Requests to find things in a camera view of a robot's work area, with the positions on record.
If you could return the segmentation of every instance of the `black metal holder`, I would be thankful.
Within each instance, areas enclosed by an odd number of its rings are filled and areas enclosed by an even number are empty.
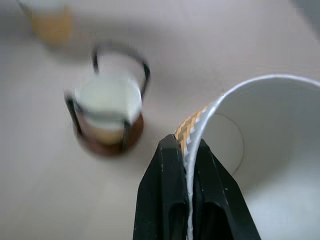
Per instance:
[[[128,57],[133,58],[136,60],[139,64],[142,65],[143,70],[144,70],[144,80],[143,80],[143,85],[140,90],[141,92],[141,99],[143,100],[149,78],[150,78],[150,68],[147,65],[147,62],[139,56],[136,51],[134,51],[131,48],[126,47],[125,45],[117,42],[107,42],[104,44],[97,44],[96,47],[93,49],[93,55],[92,55],[92,65],[95,74],[99,73],[99,66],[98,66],[98,51],[104,51],[104,52],[117,52],[120,54],[124,54]],[[124,133],[123,133],[123,138],[121,141],[121,149],[122,151],[126,150],[127,144],[128,144],[128,136],[131,130],[131,124],[127,120],[123,114],[119,112],[94,112],[92,110],[86,109],[85,107],[81,106],[73,97],[70,93],[65,93],[64,96],[65,103],[67,105],[67,108],[69,110],[69,113],[71,115],[71,119],[73,121],[74,126],[76,127],[76,130],[78,134],[82,133],[79,120],[77,118],[76,112],[79,112],[83,115],[90,116],[91,118],[94,119],[103,119],[104,121],[109,121],[109,122],[122,122],[123,127],[124,127]]]
[[[141,98],[142,100],[144,99],[145,91],[147,88],[147,85],[149,83],[149,78],[150,78],[150,68],[147,64],[147,61],[141,57],[135,50],[132,48],[127,47],[126,45],[119,43],[119,42],[105,42],[105,43],[100,43],[95,46],[93,49],[92,53],[92,64],[93,64],[93,69],[96,74],[99,73],[99,65],[98,65],[98,52],[103,51],[104,53],[119,53],[126,55],[132,59],[134,59],[137,63],[139,63],[143,67],[144,71],[144,80],[143,80],[143,85],[141,87]]]
[[[194,240],[261,240],[237,183],[204,140],[194,173]],[[140,183],[133,240],[185,240],[188,212],[181,149],[168,135]]]

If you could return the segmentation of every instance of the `white table surface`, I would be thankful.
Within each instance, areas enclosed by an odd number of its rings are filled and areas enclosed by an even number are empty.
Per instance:
[[[320,80],[319,40],[290,1],[69,4],[73,53],[84,57],[54,53],[28,29],[8,27],[16,19],[11,7],[1,16],[0,239],[132,239],[139,182],[158,141],[185,116],[258,75]],[[79,146],[63,92],[93,74],[90,44],[110,38],[143,53],[152,77],[139,143],[123,156],[101,158]]]

